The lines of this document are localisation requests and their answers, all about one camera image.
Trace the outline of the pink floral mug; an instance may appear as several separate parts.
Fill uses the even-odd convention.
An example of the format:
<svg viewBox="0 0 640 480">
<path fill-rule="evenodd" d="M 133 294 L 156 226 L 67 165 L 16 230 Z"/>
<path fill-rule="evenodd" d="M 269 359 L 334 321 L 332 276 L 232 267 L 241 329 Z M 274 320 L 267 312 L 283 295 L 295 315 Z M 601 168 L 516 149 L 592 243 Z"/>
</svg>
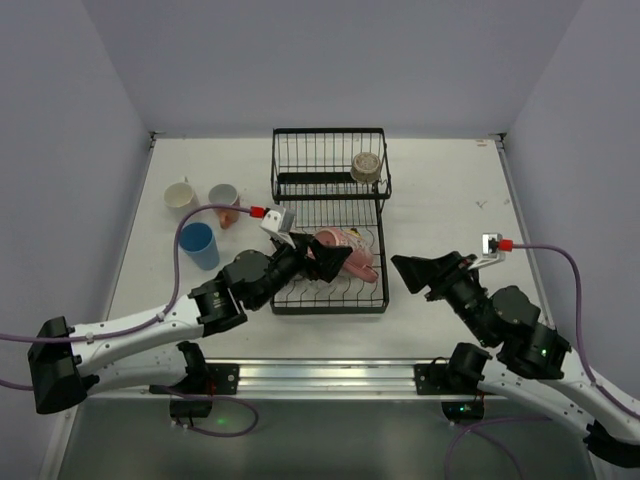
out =
<svg viewBox="0 0 640 480">
<path fill-rule="evenodd" d="M 352 253 L 342 266 L 346 273 L 365 283 L 375 283 L 378 280 L 379 274 L 373 266 L 374 255 L 371 248 L 356 229 L 325 227 L 318 230 L 314 237 L 324 246 L 352 249 Z"/>
</svg>

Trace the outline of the salmon floral mug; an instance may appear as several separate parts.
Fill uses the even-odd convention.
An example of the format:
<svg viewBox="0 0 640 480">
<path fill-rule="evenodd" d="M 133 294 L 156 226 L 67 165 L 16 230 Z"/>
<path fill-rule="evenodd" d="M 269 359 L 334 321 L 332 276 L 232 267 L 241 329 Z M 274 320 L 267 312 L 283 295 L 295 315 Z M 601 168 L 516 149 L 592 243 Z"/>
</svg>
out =
<svg viewBox="0 0 640 480">
<path fill-rule="evenodd" d="M 220 205 L 240 205 L 240 195 L 238 190 L 231 184 L 218 184 L 213 186 L 208 193 L 210 204 Z M 240 212 L 229 208 L 218 208 L 215 210 L 219 220 L 219 225 L 223 230 L 229 229 L 239 219 Z"/>
</svg>

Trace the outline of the blue tumbler cup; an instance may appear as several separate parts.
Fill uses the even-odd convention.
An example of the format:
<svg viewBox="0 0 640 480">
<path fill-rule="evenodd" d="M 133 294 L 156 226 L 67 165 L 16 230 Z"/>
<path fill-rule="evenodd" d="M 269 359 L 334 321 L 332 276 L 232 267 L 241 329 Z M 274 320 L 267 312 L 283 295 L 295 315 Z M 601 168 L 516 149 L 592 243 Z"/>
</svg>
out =
<svg viewBox="0 0 640 480">
<path fill-rule="evenodd" d="M 189 223 L 181 229 L 179 247 L 201 269 L 218 267 L 220 255 L 212 228 L 202 222 Z"/>
</svg>

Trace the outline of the beige speckled cup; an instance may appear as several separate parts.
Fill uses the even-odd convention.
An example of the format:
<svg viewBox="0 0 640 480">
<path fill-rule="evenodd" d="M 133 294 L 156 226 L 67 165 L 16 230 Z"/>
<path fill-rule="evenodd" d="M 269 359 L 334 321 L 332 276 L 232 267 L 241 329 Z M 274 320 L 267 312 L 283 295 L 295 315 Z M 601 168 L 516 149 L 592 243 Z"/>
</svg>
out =
<svg viewBox="0 0 640 480">
<path fill-rule="evenodd" d="M 382 161 L 371 152 L 361 152 L 352 159 L 350 175 L 357 183 L 374 183 L 380 179 Z"/>
</svg>

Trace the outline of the white ceramic mug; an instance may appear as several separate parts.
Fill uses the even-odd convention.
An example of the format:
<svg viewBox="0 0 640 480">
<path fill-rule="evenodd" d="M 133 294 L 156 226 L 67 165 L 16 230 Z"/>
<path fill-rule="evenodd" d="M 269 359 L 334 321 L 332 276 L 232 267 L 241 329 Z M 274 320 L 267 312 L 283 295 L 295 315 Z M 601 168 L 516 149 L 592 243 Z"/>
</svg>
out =
<svg viewBox="0 0 640 480">
<path fill-rule="evenodd" d="M 188 213 L 200 206 L 196 191 L 187 177 L 169 185 L 163 193 L 163 201 L 176 221 L 181 221 Z"/>
</svg>

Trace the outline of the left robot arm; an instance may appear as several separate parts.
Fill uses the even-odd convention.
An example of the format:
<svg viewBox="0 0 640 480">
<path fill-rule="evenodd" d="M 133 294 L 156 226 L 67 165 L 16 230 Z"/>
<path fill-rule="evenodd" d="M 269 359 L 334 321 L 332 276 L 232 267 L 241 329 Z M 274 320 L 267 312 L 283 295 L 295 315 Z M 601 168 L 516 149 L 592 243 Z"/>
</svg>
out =
<svg viewBox="0 0 640 480">
<path fill-rule="evenodd" d="M 242 325 L 296 276 L 331 282 L 353 252 L 300 233 L 274 245 L 270 255 L 240 252 L 161 310 L 75 326 L 63 316 L 45 321 L 27 353 L 37 413 L 58 413 L 106 390 L 204 377 L 194 340 Z"/>
</svg>

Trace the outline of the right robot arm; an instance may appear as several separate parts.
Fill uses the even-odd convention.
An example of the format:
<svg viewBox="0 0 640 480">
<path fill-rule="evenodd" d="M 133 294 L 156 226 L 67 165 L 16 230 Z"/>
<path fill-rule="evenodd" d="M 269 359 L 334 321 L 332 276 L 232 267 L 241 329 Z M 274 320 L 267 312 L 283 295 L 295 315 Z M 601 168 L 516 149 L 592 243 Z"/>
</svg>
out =
<svg viewBox="0 0 640 480">
<path fill-rule="evenodd" d="M 409 292 L 446 301 L 476 339 L 458 343 L 443 365 L 415 367 L 416 386 L 430 382 L 459 394 L 507 397 L 563 421 L 597 458 L 638 467 L 638 400 L 588 369 L 583 354 L 540 321 L 540 308 L 518 287 L 488 294 L 481 285 L 480 269 L 502 261 L 514 247 L 492 239 L 480 256 L 393 256 Z"/>
</svg>

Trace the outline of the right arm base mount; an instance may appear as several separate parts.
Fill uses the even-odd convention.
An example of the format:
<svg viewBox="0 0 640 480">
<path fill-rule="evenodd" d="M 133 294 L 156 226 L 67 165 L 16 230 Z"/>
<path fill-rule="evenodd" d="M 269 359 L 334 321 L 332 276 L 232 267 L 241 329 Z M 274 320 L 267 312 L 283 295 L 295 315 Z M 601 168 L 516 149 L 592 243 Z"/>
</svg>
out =
<svg viewBox="0 0 640 480">
<path fill-rule="evenodd" d="M 416 394 L 439 398 L 445 418 L 454 425 L 480 422 L 486 415 L 487 393 L 478 388 L 478 380 L 449 368 L 449 360 L 436 357 L 412 367 Z"/>
</svg>

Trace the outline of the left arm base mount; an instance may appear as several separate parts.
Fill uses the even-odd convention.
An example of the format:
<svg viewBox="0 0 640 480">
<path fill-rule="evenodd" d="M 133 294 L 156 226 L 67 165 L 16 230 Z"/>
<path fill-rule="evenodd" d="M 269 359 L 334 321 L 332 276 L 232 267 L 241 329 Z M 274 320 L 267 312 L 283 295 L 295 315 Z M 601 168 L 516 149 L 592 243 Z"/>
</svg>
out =
<svg viewBox="0 0 640 480">
<path fill-rule="evenodd" d="M 237 363 L 207 363 L 206 371 L 188 374 L 178 384 L 171 387 L 152 385 L 151 394 L 168 394 L 170 390 L 181 395 L 231 396 L 237 393 L 240 366 Z M 172 420 L 186 420 L 190 426 L 195 420 L 206 419 L 212 411 L 213 403 L 204 400 L 188 400 L 173 394 L 169 403 Z"/>
</svg>

